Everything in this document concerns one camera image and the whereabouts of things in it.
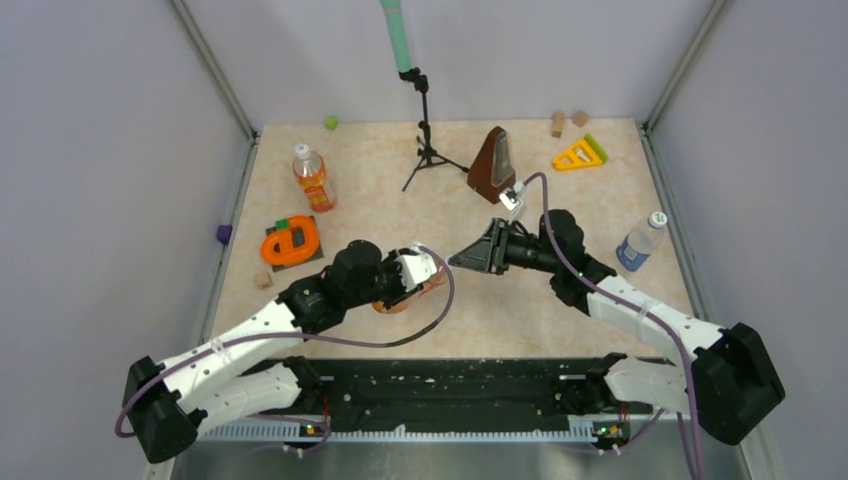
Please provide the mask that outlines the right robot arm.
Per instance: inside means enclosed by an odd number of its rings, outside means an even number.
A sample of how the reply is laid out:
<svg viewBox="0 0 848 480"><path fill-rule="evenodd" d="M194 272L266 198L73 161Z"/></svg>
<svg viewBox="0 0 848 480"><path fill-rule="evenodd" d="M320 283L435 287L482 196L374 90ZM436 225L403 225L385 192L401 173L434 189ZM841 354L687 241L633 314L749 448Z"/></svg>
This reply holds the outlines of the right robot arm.
<svg viewBox="0 0 848 480"><path fill-rule="evenodd" d="M684 314L639 291L590 255L574 216L541 216L529 234L505 219L452 255L452 267L502 275L512 267L550 274L565 305L660 352L662 363L609 354L590 373L589 404L612 412L623 402L689 415L714 439L737 445L786 398L768 350L752 327L722 327Z"/></svg>

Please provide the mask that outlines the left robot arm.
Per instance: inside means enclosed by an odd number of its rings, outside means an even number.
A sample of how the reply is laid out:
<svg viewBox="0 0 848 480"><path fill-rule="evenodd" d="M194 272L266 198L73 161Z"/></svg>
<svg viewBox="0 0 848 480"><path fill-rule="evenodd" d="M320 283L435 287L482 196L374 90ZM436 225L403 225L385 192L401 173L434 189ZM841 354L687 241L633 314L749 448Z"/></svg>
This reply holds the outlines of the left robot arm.
<svg viewBox="0 0 848 480"><path fill-rule="evenodd" d="M420 245L383 254L369 241L350 242L319 273L291 283L236 327L181 355L136 360L127 372L116 435L136 439L151 464L176 457L211 422L214 405L231 405L224 389L240 374L340 324L351 309L396 306L438 270Z"/></svg>

